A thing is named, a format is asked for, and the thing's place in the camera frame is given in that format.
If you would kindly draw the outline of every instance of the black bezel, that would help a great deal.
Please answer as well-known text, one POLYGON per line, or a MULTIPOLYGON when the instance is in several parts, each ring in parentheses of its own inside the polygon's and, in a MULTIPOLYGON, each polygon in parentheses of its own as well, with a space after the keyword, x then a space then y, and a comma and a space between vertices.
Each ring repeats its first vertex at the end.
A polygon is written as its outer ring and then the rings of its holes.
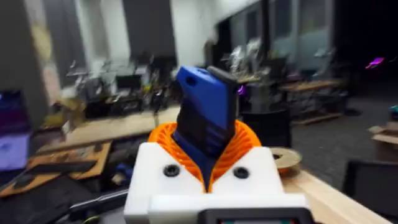
POLYGON ((315 224, 306 208, 223 208, 199 213, 198 224, 220 224, 223 220, 295 220, 298 224, 315 224))

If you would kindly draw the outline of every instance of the cable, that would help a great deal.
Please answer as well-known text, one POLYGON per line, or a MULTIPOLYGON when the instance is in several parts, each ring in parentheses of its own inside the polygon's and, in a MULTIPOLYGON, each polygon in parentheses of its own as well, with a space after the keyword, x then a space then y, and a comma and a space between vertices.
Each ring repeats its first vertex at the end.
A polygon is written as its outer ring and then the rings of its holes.
POLYGON ((89 224, 90 222, 95 221, 95 220, 98 221, 100 218, 101 217, 99 215, 95 215, 93 217, 89 217, 83 222, 83 224, 89 224))

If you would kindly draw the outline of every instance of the window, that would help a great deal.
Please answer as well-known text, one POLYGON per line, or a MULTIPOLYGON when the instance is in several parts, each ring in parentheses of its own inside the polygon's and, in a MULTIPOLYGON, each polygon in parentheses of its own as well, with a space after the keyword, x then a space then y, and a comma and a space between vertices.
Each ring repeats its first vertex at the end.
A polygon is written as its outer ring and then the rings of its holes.
POLYGON ((300 34, 321 29, 325 23, 325 0, 300 0, 300 34))
POLYGON ((291 0, 275 0, 275 37, 287 37, 292 30, 291 0))

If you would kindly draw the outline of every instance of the display screen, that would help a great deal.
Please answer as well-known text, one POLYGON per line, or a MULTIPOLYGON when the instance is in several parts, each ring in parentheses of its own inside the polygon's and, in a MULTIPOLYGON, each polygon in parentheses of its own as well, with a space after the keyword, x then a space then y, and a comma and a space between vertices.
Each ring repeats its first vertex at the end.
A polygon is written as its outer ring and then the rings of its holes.
POLYGON ((293 220, 225 220, 220 224, 298 224, 293 220))
POLYGON ((0 135, 29 130, 22 96, 19 91, 0 91, 0 135))

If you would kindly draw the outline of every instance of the screw hole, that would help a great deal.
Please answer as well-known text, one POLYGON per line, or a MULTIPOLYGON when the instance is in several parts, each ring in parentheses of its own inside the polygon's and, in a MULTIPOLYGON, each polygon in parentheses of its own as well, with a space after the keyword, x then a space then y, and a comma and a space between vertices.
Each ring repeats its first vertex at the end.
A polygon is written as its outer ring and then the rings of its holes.
POLYGON ((187 77, 185 79, 185 82, 190 85, 190 86, 195 86, 197 84, 197 81, 193 77, 187 77))
POLYGON ((278 154, 273 154, 272 156, 274 156, 274 159, 275 159, 275 160, 277 160, 277 159, 280 159, 280 158, 281 158, 281 155, 278 155, 278 154))
POLYGON ((176 177, 180 174, 180 168, 175 164, 167 165, 164 167, 163 173, 166 177, 176 177))
POLYGON ((247 179, 249 177, 249 171, 244 167, 237 167, 234 169, 234 176, 239 179, 247 179))

